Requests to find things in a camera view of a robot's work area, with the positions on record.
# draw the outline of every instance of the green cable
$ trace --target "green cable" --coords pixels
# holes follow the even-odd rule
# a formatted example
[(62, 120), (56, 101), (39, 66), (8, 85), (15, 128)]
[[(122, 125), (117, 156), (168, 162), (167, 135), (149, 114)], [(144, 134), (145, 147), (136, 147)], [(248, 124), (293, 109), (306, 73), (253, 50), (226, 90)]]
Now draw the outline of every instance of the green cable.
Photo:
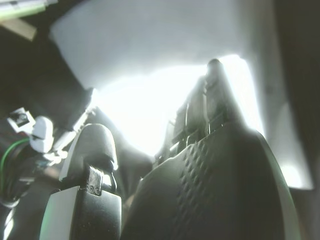
[(18, 140), (14, 143), (12, 143), (8, 148), (7, 150), (5, 151), (5, 153), (3, 154), (2, 158), (1, 158), (1, 163), (0, 163), (0, 174), (1, 174), (1, 193), (3, 192), (3, 189), (4, 189), (4, 166), (5, 166), (5, 161), (6, 161), (6, 157), (9, 155), (9, 153), (11, 152), (12, 149), (14, 149), (16, 146), (20, 145), (20, 144), (23, 144), (23, 143), (26, 143), (29, 141), (29, 138), (25, 138), (25, 139), (21, 139), (21, 140)]

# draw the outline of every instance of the dark background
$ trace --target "dark background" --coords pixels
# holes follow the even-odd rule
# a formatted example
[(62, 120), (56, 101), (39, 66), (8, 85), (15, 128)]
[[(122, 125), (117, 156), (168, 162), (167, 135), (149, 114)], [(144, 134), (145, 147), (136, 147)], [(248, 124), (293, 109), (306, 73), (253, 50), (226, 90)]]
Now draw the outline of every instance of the dark background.
[[(78, 2), (59, 1), (45, 12), (23, 18), (37, 28), (38, 33), (33, 42), (0, 27), (0, 117), (24, 106), (34, 116), (50, 117), (57, 126), (66, 123), (84, 90), (63, 61), (56, 46), (48, 39), (48, 33), (50, 25)], [(307, 239), (318, 240), (320, 239), (320, 2), (275, 0), (274, 6), (286, 87), (315, 183), (313, 191), (291, 190), (291, 192)], [(112, 128), (110, 122), (105, 121), (105, 124)], [(122, 141), (121, 136), (118, 138), (118, 142)], [(118, 154), (122, 158), (130, 156), (132, 161), (143, 162), (143, 159), (147, 158), (142, 153), (127, 147)], [(126, 176), (121, 181), (129, 183), (127, 169), (125, 167), (120, 169), (122, 175)], [(32, 239), (32, 236), (37, 235), (47, 199), (46, 194), (43, 194), (42, 198), (39, 197), (39, 191), (43, 189), (41, 186), (32, 189), (32, 194), (38, 197), (34, 199), (28, 196), (27, 205), (28, 208), (36, 205), (37, 211), (29, 210), (29, 214), (34, 218), (29, 218), (28, 224), (24, 227), (16, 228), (12, 239), (21, 239), (22, 236), (24, 239)]]

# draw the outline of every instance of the wire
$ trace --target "wire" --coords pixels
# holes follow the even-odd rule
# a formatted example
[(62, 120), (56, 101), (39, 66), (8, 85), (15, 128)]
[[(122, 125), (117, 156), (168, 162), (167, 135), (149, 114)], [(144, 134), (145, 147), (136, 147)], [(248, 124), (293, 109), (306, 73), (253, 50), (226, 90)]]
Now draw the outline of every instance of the wire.
[(3, 190), (4, 190), (4, 183), (5, 183), (5, 180), (4, 180), (4, 166), (5, 166), (5, 161), (6, 161), (6, 157), (9, 155), (9, 153), (11, 152), (12, 149), (14, 149), (16, 146), (20, 145), (20, 144), (23, 144), (23, 143), (26, 143), (29, 141), (29, 138), (24, 138), (24, 139), (21, 139), (21, 140), (18, 140), (14, 143), (12, 143), (8, 148), (7, 150), (4, 152), (2, 158), (1, 158), (1, 163), (0, 163), (0, 174), (1, 174), (1, 189), (0, 189), (0, 192), (2, 193)]

